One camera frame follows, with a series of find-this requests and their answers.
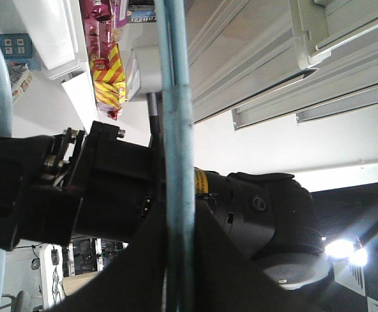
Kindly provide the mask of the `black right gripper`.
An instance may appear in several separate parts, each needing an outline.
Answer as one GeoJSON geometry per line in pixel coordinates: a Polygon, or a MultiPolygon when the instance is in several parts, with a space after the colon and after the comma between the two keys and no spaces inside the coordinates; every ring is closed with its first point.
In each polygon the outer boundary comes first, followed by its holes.
{"type": "Polygon", "coordinates": [[[94,122],[89,133],[0,138],[0,248],[131,239],[163,197],[162,147],[158,131],[148,146],[122,135],[94,122]]]}

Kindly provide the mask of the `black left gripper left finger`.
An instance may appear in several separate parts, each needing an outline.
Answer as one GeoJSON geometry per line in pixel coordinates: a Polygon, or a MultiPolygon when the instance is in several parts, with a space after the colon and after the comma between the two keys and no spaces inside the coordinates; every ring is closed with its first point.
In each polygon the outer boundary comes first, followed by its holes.
{"type": "Polygon", "coordinates": [[[161,311],[167,261],[166,203],[158,201],[128,247],[51,311],[161,311]]]}

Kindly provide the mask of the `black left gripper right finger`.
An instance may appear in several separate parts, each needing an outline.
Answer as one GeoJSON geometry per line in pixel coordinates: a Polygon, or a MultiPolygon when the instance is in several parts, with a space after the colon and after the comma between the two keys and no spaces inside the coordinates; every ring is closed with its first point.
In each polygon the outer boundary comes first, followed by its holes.
{"type": "Polygon", "coordinates": [[[244,256],[219,227],[209,206],[195,208],[196,311],[308,311],[244,256]]]}

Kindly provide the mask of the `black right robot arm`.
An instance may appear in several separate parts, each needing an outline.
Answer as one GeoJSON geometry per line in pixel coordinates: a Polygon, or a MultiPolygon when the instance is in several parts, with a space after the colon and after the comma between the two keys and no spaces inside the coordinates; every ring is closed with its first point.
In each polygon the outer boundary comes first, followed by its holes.
{"type": "MultiPolygon", "coordinates": [[[[234,244],[287,289],[321,280],[323,241],[312,198],[291,174],[195,170],[195,198],[234,244]]],[[[94,122],[91,131],[0,138],[0,248],[67,245],[75,234],[130,242],[166,197],[159,141],[145,147],[94,122]]]]}

